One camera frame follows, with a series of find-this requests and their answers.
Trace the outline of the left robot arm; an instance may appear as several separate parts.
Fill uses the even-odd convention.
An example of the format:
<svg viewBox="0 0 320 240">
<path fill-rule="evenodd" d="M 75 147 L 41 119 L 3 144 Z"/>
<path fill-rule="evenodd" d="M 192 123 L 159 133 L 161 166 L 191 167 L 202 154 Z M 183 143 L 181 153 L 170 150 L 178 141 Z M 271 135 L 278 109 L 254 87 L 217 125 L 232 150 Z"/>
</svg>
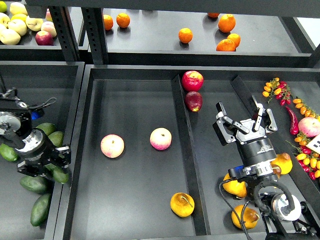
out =
<svg viewBox="0 0 320 240">
<path fill-rule="evenodd" d="M 33 127 L 32 121 L 44 115 L 43 109 L 56 102 L 55 97 L 42 104 L 29 105 L 18 97 L 16 88 L 1 84 L 0 142 L 10 147 L 20 160 L 17 171 L 30 177 L 46 177 L 65 184 L 71 162 L 69 145 L 54 126 Z"/>
</svg>

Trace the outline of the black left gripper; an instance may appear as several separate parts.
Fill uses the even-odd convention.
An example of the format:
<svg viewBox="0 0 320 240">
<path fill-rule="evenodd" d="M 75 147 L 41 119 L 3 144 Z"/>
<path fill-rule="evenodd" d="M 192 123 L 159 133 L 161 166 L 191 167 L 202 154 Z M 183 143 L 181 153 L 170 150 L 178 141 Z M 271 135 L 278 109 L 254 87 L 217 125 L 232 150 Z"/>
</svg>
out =
<svg viewBox="0 0 320 240">
<path fill-rule="evenodd" d="M 65 144 L 55 148 L 48 136 L 39 128 L 33 128 L 30 134 L 18 144 L 18 147 L 15 147 L 15 151 L 22 159 L 17 164 L 18 173 L 30 177 L 40 176 L 49 180 L 50 173 L 45 166 L 50 162 L 55 169 L 60 169 L 64 173 L 69 171 L 70 146 Z"/>
</svg>

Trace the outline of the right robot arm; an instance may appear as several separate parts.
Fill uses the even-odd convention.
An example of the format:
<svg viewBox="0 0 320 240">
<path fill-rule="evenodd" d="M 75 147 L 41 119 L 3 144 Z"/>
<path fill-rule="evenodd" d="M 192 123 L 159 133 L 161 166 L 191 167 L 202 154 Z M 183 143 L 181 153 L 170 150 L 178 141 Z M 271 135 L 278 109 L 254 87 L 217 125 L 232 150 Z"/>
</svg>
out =
<svg viewBox="0 0 320 240">
<path fill-rule="evenodd" d="M 221 144 L 236 143 L 242 165 L 228 170 L 231 181 L 246 183 L 249 202 L 259 209 L 267 240 L 318 240 L 320 224 L 305 201 L 299 201 L 278 181 L 271 162 L 276 158 L 268 134 L 278 130 L 272 110 L 254 102 L 252 118 L 235 121 L 227 116 L 222 102 L 216 104 L 213 128 Z"/>
</svg>

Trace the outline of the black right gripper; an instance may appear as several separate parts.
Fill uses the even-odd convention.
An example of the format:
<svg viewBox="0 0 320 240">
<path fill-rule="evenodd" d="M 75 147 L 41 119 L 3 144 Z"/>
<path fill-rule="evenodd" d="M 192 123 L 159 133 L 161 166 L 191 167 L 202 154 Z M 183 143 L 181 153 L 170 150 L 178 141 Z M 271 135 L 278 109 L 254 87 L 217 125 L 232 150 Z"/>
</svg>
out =
<svg viewBox="0 0 320 240">
<path fill-rule="evenodd" d="M 227 116 L 222 102 L 215 106 L 218 111 L 216 121 L 212 125 L 222 146 L 236 141 L 237 149 L 245 167 L 262 162 L 270 162 L 277 156 L 270 139 L 266 133 L 278 130 L 273 112 L 270 108 L 264 108 L 258 103 L 255 96 L 252 100 L 256 106 L 253 119 L 237 122 Z"/>
</svg>

